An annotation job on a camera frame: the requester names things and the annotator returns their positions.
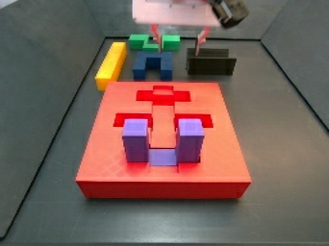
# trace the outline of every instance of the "red base plate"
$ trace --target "red base plate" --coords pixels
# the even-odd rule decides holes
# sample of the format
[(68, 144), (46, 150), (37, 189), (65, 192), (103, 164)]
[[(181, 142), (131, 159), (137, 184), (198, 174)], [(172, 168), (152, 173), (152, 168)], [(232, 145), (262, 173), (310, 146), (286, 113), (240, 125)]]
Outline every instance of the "red base plate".
[[(152, 137), (151, 129), (156, 129), (153, 134), (156, 138), (152, 142), (156, 142), (157, 147), (160, 141), (163, 145), (172, 142), (175, 127), (172, 133), (160, 131), (160, 119), (165, 117), (161, 115), (153, 119), (152, 108), (156, 109), (153, 101), (136, 101), (140, 90), (152, 91), (153, 86), (164, 86), (159, 87), (153, 95), (160, 94), (167, 86), (171, 86), (173, 91), (188, 91), (189, 98), (184, 102), (176, 101), (171, 107), (176, 119), (188, 116), (202, 118), (204, 140), (199, 163), (179, 163), (177, 166), (163, 167), (125, 161), (121, 117), (151, 119), (149, 137)], [(167, 92), (164, 91), (161, 96), (168, 99)], [(168, 129), (167, 122), (163, 124), (163, 130)], [(87, 198), (242, 197), (250, 185), (250, 175), (218, 84), (151, 82), (109, 84), (85, 146), (76, 183)]]

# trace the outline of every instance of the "toy block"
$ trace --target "toy block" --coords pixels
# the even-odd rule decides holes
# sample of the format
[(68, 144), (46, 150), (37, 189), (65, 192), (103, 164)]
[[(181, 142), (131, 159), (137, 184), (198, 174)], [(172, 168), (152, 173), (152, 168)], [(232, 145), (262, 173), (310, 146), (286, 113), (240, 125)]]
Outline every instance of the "toy block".
[(144, 43), (143, 51), (156, 52), (159, 50), (159, 45), (156, 43)]
[(147, 69), (159, 69), (160, 80), (172, 80), (172, 53), (171, 52), (137, 52), (132, 66), (135, 81), (143, 81), (147, 78)]
[(131, 50), (143, 50), (145, 43), (148, 43), (148, 35), (131, 35), (128, 38), (128, 47)]
[(172, 106), (151, 107), (152, 128), (149, 132), (151, 149), (175, 149), (176, 132), (175, 132), (175, 112)]
[(108, 82), (115, 82), (117, 80), (125, 56), (125, 43), (113, 42), (95, 77), (97, 89), (100, 91), (105, 90)]
[(161, 50), (175, 51), (180, 49), (180, 36), (177, 35), (163, 35), (161, 36)]
[(188, 75), (227, 75), (234, 72), (236, 59), (228, 58), (227, 49), (187, 49), (185, 67)]
[(177, 165), (175, 149), (149, 149), (148, 164), (151, 166), (175, 166)]
[(148, 162), (148, 121), (125, 119), (121, 140), (127, 162)]
[(177, 129), (177, 162), (199, 162), (204, 133), (199, 119), (180, 119)]
[[(148, 162), (127, 162), (121, 127), (112, 125), (119, 113), (132, 111), (152, 114), (155, 106), (151, 101), (136, 100), (137, 91), (155, 91), (155, 95), (172, 91), (175, 95), (176, 91), (187, 91), (189, 101), (175, 101), (173, 106), (161, 107), (173, 108), (173, 114), (198, 113), (199, 110), (199, 113), (206, 112), (211, 116), (214, 126), (203, 129), (198, 163), (151, 166)], [(152, 127), (156, 124), (161, 123), (153, 119)], [(218, 83), (108, 84), (76, 176), (76, 183), (87, 198), (236, 199), (244, 194), (250, 182)]]

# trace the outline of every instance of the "blue block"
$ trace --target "blue block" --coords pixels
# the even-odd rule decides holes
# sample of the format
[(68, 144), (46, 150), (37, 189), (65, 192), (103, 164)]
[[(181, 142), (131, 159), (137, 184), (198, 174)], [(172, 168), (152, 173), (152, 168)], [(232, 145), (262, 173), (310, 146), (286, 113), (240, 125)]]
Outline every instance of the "blue block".
[(121, 140), (127, 162), (148, 162), (148, 121), (125, 119)]
[(177, 165), (175, 149), (149, 149), (148, 165), (151, 166), (175, 166)]
[(202, 121), (199, 119), (180, 119), (177, 128), (177, 162), (199, 162), (204, 138)]
[(137, 52), (132, 66), (133, 80), (147, 78), (147, 69), (160, 70), (160, 80), (172, 80), (172, 53), (171, 52)]

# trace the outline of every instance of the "gray floor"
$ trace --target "gray floor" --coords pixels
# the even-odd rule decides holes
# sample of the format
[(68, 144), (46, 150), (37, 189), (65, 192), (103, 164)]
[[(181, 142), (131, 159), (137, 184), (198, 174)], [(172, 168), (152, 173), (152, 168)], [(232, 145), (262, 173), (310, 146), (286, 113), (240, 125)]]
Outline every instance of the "gray floor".
[[(38, 177), (2, 242), (329, 242), (329, 137), (260, 43), (230, 48), (232, 77), (219, 77), (252, 184), (238, 201), (85, 200), (73, 182), (101, 93), (93, 76), (108, 40), (52, 144)], [(192, 41), (183, 45), (191, 47)], [(175, 79), (188, 78), (184, 49)], [(131, 79), (133, 54), (121, 80)], [(148, 73), (148, 78), (157, 78)]]

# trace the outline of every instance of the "yellow block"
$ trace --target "yellow block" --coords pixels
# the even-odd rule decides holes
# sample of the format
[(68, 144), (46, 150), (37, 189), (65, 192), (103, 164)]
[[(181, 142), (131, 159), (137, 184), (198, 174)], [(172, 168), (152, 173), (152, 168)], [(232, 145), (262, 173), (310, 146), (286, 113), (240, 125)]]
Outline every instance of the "yellow block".
[(117, 76), (125, 60), (125, 56), (127, 56), (125, 43), (113, 42), (95, 77), (99, 90), (104, 91), (108, 82), (115, 82), (117, 80)]

